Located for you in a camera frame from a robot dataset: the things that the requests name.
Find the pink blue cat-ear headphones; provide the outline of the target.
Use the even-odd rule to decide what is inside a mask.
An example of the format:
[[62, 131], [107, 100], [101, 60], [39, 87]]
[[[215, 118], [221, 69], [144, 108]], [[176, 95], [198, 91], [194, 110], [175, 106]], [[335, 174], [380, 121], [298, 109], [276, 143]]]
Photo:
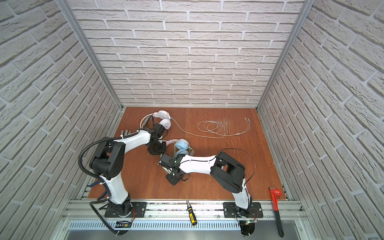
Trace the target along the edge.
[[193, 156], [195, 151], [190, 147], [190, 144], [185, 139], [173, 139], [165, 141], [166, 145], [174, 145], [174, 157], [178, 155], [188, 155]]

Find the red pipe wrench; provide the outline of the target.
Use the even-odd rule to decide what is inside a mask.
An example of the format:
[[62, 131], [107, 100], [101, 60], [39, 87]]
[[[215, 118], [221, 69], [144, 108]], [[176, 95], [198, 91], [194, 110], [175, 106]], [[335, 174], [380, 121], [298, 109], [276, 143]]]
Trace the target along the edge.
[[285, 236], [281, 217], [280, 217], [280, 212], [279, 212], [279, 207], [278, 207], [278, 201], [280, 200], [280, 197], [282, 196], [282, 192], [279, 189], [269, 187], [269, 191], [271, 194], [271, 199], [272, 199], [272, 204], [274, 208], [274, 214], [276, 218], [276, 223], [277, 223], [277, 229], [278, 229], [278, 234], [281, 238]]

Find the small black electronics board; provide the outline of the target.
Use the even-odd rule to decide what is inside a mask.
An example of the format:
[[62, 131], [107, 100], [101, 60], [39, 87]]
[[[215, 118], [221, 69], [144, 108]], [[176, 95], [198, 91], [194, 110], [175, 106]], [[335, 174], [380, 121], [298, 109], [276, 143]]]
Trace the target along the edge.
[[125, 229], [125, 228], [131, 228], [132, 222], [129, 221], [117, 221], [115, 224], [115, 228], [117, 229]]

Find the aluminium frame rail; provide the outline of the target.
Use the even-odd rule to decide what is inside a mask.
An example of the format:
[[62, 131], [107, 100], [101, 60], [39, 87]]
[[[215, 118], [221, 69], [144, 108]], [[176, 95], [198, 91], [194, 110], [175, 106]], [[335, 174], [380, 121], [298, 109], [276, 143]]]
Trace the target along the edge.
[[[97, 220], [98, 217], [89, 203], [92, 199], [71, 200], [66, 206], [62, 219]], [[198, 221], [202, 220], [273, 220], [274, 208], [271, 201], [256, 200], [259, 207], [252, 207], [253, 214], [249, 218], [235, 216], [235, 212], [225, 207], [226, 201], [220, 200], [190, 200]], [[188, 220], [187, 203], [185, 200], [132, 200], [136, 208], [137, 220]], [[299, 201], [278, 202], [281, 220], [307, 220], [307, 214], [302, 210]]]

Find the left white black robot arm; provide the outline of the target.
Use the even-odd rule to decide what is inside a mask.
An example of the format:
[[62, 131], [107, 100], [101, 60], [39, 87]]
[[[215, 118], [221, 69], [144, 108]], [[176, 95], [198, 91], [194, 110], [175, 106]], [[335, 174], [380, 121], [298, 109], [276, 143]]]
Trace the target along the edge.
[[121, 171], [124, 165], [125, 154], [139, 146], [146, 145], [151, 155], [161, 155], [166, 150], [166, 143], [161, 142], [164, 127], [159, 129], [140, 129], [133, 134], [119, 138], [103, 138], [98, 143], [94, 157], [89, 163], [90, 168], [108, 193], [110, 206], [126, 216], [131, 211], [130, 195], [127, 192]]

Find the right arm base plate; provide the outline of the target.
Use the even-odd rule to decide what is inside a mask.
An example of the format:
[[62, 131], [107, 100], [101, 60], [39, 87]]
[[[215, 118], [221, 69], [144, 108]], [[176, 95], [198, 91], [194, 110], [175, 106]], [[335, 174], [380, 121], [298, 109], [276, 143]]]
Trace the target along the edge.
[[251, 202], [247, 210], [243, 210], [236, 206], [235, 202], [224, 202], [224, 216], [225, 218], [263, 218], [263, 210], [259, 202]]

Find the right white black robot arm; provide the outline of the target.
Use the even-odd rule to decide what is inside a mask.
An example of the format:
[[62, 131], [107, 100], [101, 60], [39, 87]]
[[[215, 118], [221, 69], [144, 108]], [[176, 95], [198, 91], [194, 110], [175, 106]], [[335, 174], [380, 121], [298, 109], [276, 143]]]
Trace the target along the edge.
[[175, 186], [185, 174], [200, 173], [212, 176], [225, 190], [231, 192], [236, 206], [249, 211], [252, 197], [246, 187], [245, 166], [227, 153], [215, 156], [193, 157], [180, 154], [175, 158], [162, 155], [159, 164], [168, 173], [166, 179]]

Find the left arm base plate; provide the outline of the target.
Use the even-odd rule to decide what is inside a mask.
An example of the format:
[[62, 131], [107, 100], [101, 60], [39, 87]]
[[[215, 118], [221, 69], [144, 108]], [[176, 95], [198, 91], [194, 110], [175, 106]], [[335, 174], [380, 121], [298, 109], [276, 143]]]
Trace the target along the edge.
[[132, 218], [136, 213], [136, 218], [143, 218], [146, 212], [146, 202], [126, 202], [117, 205], [108, 203], [104, 217], [106, 218]]

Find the yellow black screwdriver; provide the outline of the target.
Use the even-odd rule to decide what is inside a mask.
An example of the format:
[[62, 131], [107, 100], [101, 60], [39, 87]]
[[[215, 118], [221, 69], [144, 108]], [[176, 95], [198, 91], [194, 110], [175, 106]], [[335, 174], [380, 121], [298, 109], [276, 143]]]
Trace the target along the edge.
[[194, 213], [194, 210], [192, 208], [192, 205], [190, 204], [189, 200], [186, 200], [186, 203], [187, 203], [187, 211], [189, 214], [190, 222], [191, 222], [192, 226], [196, 226], [198, 222], [197, 222], [197, 218], [196, 218], [196, 215]]

